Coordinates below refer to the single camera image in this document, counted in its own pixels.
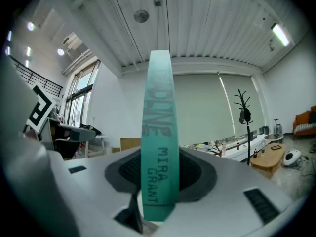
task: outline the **floor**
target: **floor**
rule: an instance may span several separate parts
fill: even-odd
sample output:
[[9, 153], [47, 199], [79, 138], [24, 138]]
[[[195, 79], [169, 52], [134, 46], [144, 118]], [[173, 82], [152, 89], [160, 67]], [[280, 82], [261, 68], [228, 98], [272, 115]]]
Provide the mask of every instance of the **floor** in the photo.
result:
[[301, 137], [294, 140], [292, 136], [284, 137], [284, 144], [287, 145], [287, 150], [297, 149], [303, 156], [309, 157], [309, 160], [304, 159], [302, 161], [300, 170], [279, 166], [270, 179], [289, 194], [293, 200], [308, 196], [315, 185], [316, 154], [310, 153], [312, 142], [315, 139], [315, 136]]

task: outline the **ceiling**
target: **ceiling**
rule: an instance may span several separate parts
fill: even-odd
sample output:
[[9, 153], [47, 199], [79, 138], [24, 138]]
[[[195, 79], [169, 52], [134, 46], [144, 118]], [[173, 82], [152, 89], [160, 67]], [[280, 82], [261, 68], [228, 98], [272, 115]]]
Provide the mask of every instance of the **ceiling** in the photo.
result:
[[[149, 13], [144, 23], [134, 19], [140, 9]], [[70, 10], [89, 22], [123, 73], [147, 62], [152, 50], [170, 50], [173, 58], [231, 60], [266, 71], [309, 29], [290, 0], [71, 0]], [[284, 27], [290, 47], [274, 35], [273, 23]]]

